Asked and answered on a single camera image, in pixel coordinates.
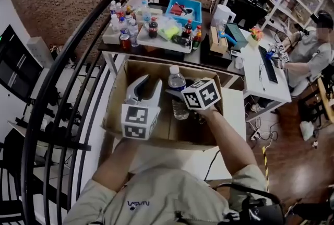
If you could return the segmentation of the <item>group of bottles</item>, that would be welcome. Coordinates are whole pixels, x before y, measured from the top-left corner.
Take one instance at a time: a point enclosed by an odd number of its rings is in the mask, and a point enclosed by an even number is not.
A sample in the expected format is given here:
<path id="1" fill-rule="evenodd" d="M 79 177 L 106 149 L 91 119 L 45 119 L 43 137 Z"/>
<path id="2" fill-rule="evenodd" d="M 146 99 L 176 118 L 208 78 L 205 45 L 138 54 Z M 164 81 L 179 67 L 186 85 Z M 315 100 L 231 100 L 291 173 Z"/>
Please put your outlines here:
<path id="1" fill-rule="evenodd" d="M 130 0 L 124 6 L 120 2 L 112 0 L 110 3 L 110 23 L 109 26 L 116 32 L 128 34 L 131 45 L 137 46 L 137 36 L 139 34 L 139 23 L 144 15 L 150 17 L 151 11 L 147 0 Z"/>

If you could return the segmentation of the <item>white plastic bag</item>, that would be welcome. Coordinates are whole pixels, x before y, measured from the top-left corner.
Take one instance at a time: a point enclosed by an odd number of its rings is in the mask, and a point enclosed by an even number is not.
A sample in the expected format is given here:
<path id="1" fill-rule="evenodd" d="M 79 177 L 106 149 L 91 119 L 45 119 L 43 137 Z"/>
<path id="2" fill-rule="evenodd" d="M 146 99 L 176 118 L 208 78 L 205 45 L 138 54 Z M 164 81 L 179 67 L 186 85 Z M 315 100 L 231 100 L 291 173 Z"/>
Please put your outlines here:
<path id="1" fill-rule="evenodd" d="M 314 125 L 312 122 L 301 121 L 300 130 L 304 141 L 308 141 L 314 134 Z"/>

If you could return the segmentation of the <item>person's left forearm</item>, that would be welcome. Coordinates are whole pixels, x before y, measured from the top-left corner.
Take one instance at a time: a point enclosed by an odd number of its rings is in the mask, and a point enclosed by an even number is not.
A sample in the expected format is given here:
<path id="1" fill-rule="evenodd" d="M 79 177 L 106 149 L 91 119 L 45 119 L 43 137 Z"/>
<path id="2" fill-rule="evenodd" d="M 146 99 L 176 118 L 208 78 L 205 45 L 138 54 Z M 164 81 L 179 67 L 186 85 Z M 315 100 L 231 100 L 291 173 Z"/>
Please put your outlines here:
<path id="1" fill-rule="evenodd" d="M 109 190 L 119 192 L 127 180 L 139 140 L 122 139 L 111 155 L 98 167 L 92 179 Z"/>

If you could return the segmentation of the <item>white kettle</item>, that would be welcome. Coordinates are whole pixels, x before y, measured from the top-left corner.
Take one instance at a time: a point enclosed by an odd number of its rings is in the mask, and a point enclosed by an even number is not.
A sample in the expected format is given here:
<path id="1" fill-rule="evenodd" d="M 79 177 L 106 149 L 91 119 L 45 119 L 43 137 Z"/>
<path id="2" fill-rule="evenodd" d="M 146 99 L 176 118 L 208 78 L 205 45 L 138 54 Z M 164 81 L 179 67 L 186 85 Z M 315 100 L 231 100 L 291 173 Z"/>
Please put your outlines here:
<path id="1" fill-rule="evenodd" d="M 211 26 L 216 27 L 220 23 L 234 22 L 236 14 L 227 6 L 218 4 L 213 14 Z"/>

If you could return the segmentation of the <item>black stair railing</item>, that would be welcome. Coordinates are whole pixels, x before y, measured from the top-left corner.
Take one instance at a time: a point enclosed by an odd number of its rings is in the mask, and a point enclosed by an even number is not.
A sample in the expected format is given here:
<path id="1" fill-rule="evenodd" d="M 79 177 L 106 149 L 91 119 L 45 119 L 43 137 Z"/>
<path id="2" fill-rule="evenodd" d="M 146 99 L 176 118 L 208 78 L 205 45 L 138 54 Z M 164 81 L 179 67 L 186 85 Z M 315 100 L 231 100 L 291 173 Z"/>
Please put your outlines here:
<path id="1" fill-rule="evenodd" d="M 73 203 L 72 196 L 80 194 L 86 153 L 91 150 L 91 146 L 88 144 L 90 132 L 110 75 L 110 71 L 106 69 L 107 63 L 103 63 L 93 83 L 76 136 L 71 136 L 70 132 L 93 67 L 89 68 L 78 91 L 64 134 L 61 133 L 59 124 L 75 80 L 86 58 L 107 27 L 110 17 L 107 17 L 96 31 L 91 43 L 81 56 L 66 86 L 50 133 L 42 131 L 41 126 L 51 93 L 55 89 L 69 58 L 111 1 L 102 0 L 79 24 L 46 75 L 33 105 L 21 156 L 20 186 L 25 225 L 42 223 L 62 225 L 63 218 Z"/>

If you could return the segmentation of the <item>black keyboard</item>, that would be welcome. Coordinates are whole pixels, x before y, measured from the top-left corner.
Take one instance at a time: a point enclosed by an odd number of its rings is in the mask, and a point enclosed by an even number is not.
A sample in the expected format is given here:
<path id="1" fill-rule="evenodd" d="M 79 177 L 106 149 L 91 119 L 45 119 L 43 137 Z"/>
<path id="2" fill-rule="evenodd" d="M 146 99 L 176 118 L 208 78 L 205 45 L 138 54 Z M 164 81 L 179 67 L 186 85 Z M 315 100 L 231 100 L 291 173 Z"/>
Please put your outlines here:
<path id="1" fill-rule="evenodd" d="M 266 55 L 268 53 L 267 50 L 262 46 L 259 46 L 258 49 L 259 49 L 259 53 L 260 53 L 262 61 L 263 61 L 263 65 L 264 65 L 264 67 L 266 69 L 266 72 L 267 72 L 268 80 L 270 82 L 274 82 L 274 83 L 277 84 L 278 80 L 277 80 L 277 77 L 276 77 L 274 66 L 273 66 L 272 62 L 270 61 L 270 59 L 266 57 Z"/>

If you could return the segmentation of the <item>blue plastic bin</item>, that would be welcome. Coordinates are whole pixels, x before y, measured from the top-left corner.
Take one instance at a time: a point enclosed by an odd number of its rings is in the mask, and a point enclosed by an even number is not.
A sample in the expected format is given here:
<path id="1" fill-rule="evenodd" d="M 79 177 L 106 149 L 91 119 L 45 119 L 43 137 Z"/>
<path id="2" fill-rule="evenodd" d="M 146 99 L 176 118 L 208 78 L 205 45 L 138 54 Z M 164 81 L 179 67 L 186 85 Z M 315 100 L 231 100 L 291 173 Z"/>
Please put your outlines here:
<path id="1" fill-rule="evenodd" d="M 172 10 L 181 11 L 180 15 L 172 13 Z M 202 24 L 201 2 L 194 0 L 170 0 L 165 15 L 173 18 L 183 26 L 192 21 L 192 29 Z"/>

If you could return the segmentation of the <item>clear plastic water bottle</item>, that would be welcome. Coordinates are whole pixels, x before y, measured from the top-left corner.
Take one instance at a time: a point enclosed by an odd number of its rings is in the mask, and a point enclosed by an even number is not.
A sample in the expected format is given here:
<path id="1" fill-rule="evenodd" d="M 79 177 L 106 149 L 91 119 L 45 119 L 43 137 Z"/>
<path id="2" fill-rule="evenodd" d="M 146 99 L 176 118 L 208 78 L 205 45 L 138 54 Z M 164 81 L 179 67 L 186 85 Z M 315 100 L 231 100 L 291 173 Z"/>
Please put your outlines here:
<path id="1" fill-rule="evenodd" d="M 186 88 L 186 80 L 184 76 L 180 73 L 178 66 L 173 65 L 169 68 L 170 75 L 168 78 L 169 89 L 182 91 Z M 174 117 L 179 120 L 186 120 L 189 117 L 189 110 L 184 101 L 172 96 L 172 107 Z"/>

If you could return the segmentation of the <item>person's beige shirt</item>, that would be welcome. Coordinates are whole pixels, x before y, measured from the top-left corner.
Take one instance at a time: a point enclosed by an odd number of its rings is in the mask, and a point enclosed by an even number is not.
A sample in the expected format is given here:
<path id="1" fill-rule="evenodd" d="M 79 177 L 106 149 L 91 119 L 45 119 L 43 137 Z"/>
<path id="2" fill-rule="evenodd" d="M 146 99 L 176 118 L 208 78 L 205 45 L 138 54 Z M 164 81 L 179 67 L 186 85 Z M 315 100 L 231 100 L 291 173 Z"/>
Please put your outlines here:
<path id="1" fill-rule="evenodd" d="M 63 225 L 216 225 L 242 209 L 252 193 L 230 190 L 226 199 L 206 182 L 180 169 L 152 168 L 136 174 L 119 192 L 89 180 Z"/>

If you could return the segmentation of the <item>white tray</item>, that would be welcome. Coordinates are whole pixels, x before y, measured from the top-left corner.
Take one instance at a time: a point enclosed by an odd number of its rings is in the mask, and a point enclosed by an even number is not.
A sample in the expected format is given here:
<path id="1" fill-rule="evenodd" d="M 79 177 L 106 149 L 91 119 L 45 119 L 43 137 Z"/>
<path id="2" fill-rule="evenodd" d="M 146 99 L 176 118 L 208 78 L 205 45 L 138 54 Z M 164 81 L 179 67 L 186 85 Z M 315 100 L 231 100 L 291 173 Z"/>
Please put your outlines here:
<path id="1" fill-rule="evenodd" d="M 161 28 L 167 28 L 167 27 L 171 27 L 171 26 L 178 26 L 180 31 L 178 33 L 178 35 L 181 36 L 182 34 L 182 25 L 180 23 L 178 23 L 176 20 L 172 19 L 172 18 L 167 18 L 164 16 L 160 16 L 159 18 L 157 18 L 157 23 L 158 23 L 158 30 Z M 139 31 L 139 34 L 137 36 L 137 42 L 141 45 L 146 45 L 146 46 L 152 46 L 155 48 L 160 48 L 160 49 L 165 49 L 165 50 L 171 50 L 171 51 L 176 51 L 176 52 L 182 52 L 182 53 L 186 53 L 189 54 L 192 51 L 192 43 L 193 40 L 190 38 L 191 40 L 191 46 L 185 48 L 184 46 L 175 44 L 172 42 L 172 40 L 165 40 L 163 39 L 161 36 L 157 35 L 156 38 L 150 38 L 149 34 L 148 34 L 148 24 L 150 21 L 145 21 L 141 30 Z"/>

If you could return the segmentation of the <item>orange cap sauce bottle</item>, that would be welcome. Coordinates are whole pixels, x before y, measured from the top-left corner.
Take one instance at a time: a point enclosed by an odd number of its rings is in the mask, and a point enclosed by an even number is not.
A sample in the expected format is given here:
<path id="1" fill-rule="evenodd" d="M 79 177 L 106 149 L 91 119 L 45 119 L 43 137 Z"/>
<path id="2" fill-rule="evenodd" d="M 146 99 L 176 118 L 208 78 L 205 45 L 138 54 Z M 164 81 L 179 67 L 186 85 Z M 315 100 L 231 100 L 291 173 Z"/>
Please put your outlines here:
<path id="1" fill-rule="evenodd" d="M 192 50 L 197 50 L 201 44 L 202 32 L 201 25 L 198 25 L 193 31 Z"/>

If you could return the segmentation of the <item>white plastic container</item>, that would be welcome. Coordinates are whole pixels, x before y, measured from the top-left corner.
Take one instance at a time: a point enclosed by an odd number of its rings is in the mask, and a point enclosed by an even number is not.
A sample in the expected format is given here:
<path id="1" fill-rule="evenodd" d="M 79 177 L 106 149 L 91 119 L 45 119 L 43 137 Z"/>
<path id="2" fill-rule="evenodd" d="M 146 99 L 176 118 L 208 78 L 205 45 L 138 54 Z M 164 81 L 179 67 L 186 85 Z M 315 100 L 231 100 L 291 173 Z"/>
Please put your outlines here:
<path id="1" fill-rule="evenodd" d="M 111 26 L 109 26 L 105 33 L 102 36 L 104 44 L 117 44 L 120 45 L 120 36 L 121 33 L 119 30 L 116 32 L 113 30 Z"/>

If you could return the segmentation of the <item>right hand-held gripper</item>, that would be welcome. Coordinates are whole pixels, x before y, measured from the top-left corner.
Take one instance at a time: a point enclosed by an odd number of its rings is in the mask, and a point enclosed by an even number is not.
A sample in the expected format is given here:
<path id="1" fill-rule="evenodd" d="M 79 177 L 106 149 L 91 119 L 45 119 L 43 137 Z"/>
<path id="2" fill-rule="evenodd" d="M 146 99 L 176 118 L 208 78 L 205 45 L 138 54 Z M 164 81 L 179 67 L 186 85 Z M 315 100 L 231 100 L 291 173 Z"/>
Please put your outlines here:
<path id="1" fill-rule="evenodd" d="M 205 110 L 221 99 L 215 81 L 207 77 L 193 83 L 181 92 L 172 89 L 166 89 L 165 92 L 185 101 L 190 110 Z"/>

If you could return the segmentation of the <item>person's right forearm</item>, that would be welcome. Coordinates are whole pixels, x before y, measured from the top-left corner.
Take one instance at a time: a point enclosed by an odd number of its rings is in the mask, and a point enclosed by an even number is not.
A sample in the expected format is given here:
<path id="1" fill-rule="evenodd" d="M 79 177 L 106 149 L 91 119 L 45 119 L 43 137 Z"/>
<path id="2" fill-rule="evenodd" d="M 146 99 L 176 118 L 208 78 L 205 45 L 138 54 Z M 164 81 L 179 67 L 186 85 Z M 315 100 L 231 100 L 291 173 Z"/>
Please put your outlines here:
<path id="1" fill-rule="evenodd" d="M 225 166 L 231 175 L 250 164 L 257 165 L 254 153 L 248 143 L 214 106 L 198 110 L 197 113 L 206 120 L 220 149 Z"/>

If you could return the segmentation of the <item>brown cardboard box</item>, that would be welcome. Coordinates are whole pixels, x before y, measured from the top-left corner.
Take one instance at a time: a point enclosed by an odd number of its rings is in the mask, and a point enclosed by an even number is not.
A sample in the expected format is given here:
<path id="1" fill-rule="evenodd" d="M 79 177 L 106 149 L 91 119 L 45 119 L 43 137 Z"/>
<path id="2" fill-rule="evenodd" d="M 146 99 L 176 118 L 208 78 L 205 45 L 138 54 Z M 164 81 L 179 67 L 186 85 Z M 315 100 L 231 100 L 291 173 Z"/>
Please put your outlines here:
<path id="1" fill-rule="evenodd" d="M 123 138 L 121 111 L 122 104 L 126 100 L 127 88 L 137 78 L 148 74 L 150 77 L 143 88 L 142 99 L 149 99 L 151 97 L 157 81 L 161 79 L 162 90 L 158 104 L 161 111 L 150 138 L 140 141 L 143 141 L 145 144 L 164 148 L 179 147 L 181 149 L 193 150 L 208 149 L 216 146 L 216 140 L 208 125 L 193 116 L 196 110 L 188 109 L 189 117 L 186 120 L 179 121 L 174 117 L 172 95 L 165 92 L 166 89 L 169 89 L 169 68 L 169 64 L 133 60 L 124 61 L 118 70 L 110 93 L 108 107 L 102 123 L 103 128 L 114 137 Z M 205 77 L 212 78 L 221 96 L 220 79 L 216 73 L 189 67 L 180 67 L 180 73 L 184 77 L 191 79 L 193 83 Z M 222 112 L 222 99 L 214 105 L 218 107 L 219 112 Z"/>

